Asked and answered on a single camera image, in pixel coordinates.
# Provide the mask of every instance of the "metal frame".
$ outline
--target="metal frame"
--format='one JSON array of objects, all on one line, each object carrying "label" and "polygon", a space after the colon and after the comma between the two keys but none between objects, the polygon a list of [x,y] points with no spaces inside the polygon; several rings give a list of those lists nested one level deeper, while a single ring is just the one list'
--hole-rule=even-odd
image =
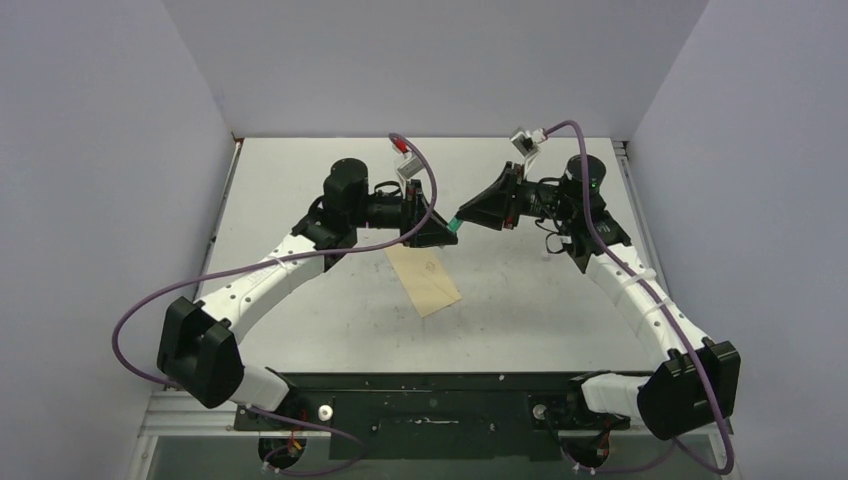
[{"label": "metal frame", "polygon": [[[218,228],[221,223],[224,209],[226,207],[229,191],[232,186],[235,170],[238,165],[243,141],[238,140],[235,144],[232,162],[227,175],[224,191],[222,193],[221,203],[218,210],[218,215],[215,220],[215,226],[210,233],[209,246],[206,251],[206,258],[203,263],[203,271],[208,268],[211,254],[214,250],[215,238]],[[616,157],[622,168],[625,188],[630,199],[631,207],[636,216],[637,226],[641,234],[647,261],[657,271],[658,280],[663,288],[668,291],[662,269],[660,267],[659,258],[653,239],[650,235],[647,224],[645,223],[644,213],[641,207],[641,202],[636,194],[636,188],[633,184],[630,165],[627,157],[626,145],[624,142],[613,141],[613,148]],[[147,479],[152,465],[155,462],[155,451],[158,443],[158,438],[161,436],[174,437],[196,437],[196,436],[213,436],[213,437],[284,437],[291,434],[290,430],[277,431],[237,431],[234,428],[234,420],[237,414],[244,414],[239,411],[239,407],[232,403],[208,410],[197,402],[188,393],[183,391],[175,391],[166,389],[165,391],[154,392],[150,397],[150,402],[145,413],[144,421],[139,431],[138,442],[136,443],[133,456],[130,461],[130,467],[127,474],[129,480]],[[594,434],[594,430],[560,430],[560,437],[568,436],[585,436]],[[644,424],[638,421],[631,421],[630,428],[615,432],[616,436],[651,436]],[[715,458],[721,463],[726,458],[721,439],[718,434],[718,429],[715,425],[709,425],[696,429],[687,435],[706,435],[710,439],[713,447]],[[325,432],[315,431],[300,431],[298,436],[303,437],[329,437],[330,434]],[[730,475],[722,478],[728,480],[738,480],[742,475],[737,467]]]}]

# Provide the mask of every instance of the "paper sheet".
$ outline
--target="paper sheet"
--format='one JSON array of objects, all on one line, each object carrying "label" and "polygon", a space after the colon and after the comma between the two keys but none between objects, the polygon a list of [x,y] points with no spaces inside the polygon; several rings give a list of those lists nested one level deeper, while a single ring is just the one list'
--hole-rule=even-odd
[{"label": "paper sheet", "polygon": [[462,299],[432,248],[393,245],[385,252],[421,318]]}]

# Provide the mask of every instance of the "teal marker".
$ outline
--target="teal marker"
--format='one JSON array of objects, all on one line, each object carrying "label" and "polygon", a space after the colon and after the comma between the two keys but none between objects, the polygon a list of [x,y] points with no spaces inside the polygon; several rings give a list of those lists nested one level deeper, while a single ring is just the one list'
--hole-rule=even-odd
[{"label": "teal marker", "polygon": [[461,227],[461,226],[462,226],[462,220],[460,220],[456,217],[453,217],[451,219],[450,223],[448,223],[448,230],[450,230],[451,233],[456,233],[459,230],[459,227]]}]

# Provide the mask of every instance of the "tabletop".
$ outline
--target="tabletop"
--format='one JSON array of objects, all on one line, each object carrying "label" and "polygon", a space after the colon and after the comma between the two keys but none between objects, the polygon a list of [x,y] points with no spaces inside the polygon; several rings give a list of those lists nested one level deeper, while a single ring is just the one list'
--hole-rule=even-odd
[{"label": "tabletop", "polygon": [[[506,138],[411,140],[435,170],[436,210],[446,219],[504,162],[521,161]],[[612,142],[587,139],[587,148],[607,167],[609,211],[647,261]],[[560,176],[577,153],[574,139],[548,140],[528,179]],[[395,179],[395,156],[385,138],[244,140],[207,272],[262,259],[321,195],[336,160],[364,161],[373,186]],[[359,245],[397,235],[360,230]],[[462,299],[425,318],[384,252],[348,255],[272,309],[242,342],[242,357],[280,372],[652,371],[603,292],[567,255],[543,255],[545,235],[529,219],[513,231],[463,225],[458,245],[434,250]],[[200,294],[225,283],[206,282]]]}]

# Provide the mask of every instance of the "gray wall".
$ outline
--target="gray wall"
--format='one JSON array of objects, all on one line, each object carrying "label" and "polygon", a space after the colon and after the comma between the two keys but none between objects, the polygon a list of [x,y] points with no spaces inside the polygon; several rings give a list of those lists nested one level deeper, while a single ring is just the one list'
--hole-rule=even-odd
[{"label": "gray wall", "polygon": [[163,0],[239,136],[629,139],[707,0]]},{"label": "gray wall", "polygon": [[151,385],[111,329],[199,271],[232,139],[157,0],[4,0],[0,72],[0,476],[123,478]]},{"label": "gray wall", "polygon": [[750,478],[844,478],[848,3],[713,0],[631,144],[673,295],[743,361]]}]

